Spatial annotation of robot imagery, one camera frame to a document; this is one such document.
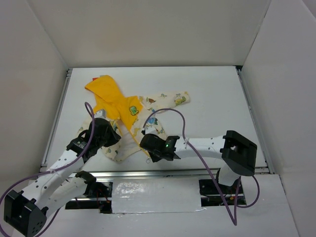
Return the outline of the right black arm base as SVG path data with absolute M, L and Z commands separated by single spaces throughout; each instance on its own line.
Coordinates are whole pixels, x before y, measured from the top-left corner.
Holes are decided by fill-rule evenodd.
M 223 196 L 234 196 L 236 194 L 238 180 L 235 180 L 232 186 L 225 186 L 218 184 Z M 219 192 L 215 187 L 212 179 L 200 179 L 199 180 L 200 194 L 202 196 L 219 196 Z

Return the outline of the yellow hooded dinosaur print jacket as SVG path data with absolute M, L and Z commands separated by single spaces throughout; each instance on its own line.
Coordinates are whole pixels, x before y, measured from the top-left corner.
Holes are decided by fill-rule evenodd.
M 167 138 L 165 129 L 156 118 L 157 110 L 173 109 L 190 102 L 190 96 L 186 91 L 125 97 L 115 80 L 108 75 L 94 78 L 85 89 L 95 96 L 96 106 L 93 111 L 96 113 L 104 110 L 106 120 L 121 137 L 116 144 L 101 149 L 105 157 L 117 163 L 141 151 L 143 128 L 152 127 L 159 138 Z

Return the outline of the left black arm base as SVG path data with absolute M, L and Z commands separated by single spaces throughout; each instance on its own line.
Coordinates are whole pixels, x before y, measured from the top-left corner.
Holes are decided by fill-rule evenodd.
M 112 212 L 112 190 L 113 182 L 98 182 L 96 177 L 86 171 L 76 174 L 77 178 L 81 178 L 87 184 L 83 195 L 86 198 L 94 198 L 97 208 L 101 213 L 110 214 Z

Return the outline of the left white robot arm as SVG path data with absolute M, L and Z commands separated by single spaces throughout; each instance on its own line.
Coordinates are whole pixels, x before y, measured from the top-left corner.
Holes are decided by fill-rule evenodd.
M 71 199 L 104 193 L 107 186 L 82 167 L 99 149 L 120 139 L 109 121 L 96 118 L 69 143 L 46 173 L 38 175 L 23 190 L 10 190 L 5 195 L 4 221 L 26 237 L 37 237 L 47 218 Z

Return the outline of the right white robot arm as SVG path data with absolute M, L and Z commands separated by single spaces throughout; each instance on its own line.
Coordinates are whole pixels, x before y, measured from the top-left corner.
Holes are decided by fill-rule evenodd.
M 240 176 L 253 176 L 257 156 L 257 145 L 236 131 L 228 130 L 225 135 L 211 138 L 184 138 L 168 136 L 165 140 L 148 133 L 140 142 L 153 162 L 160 160 L 202 157 L 222 160 L 215 189 L 226 193 Z

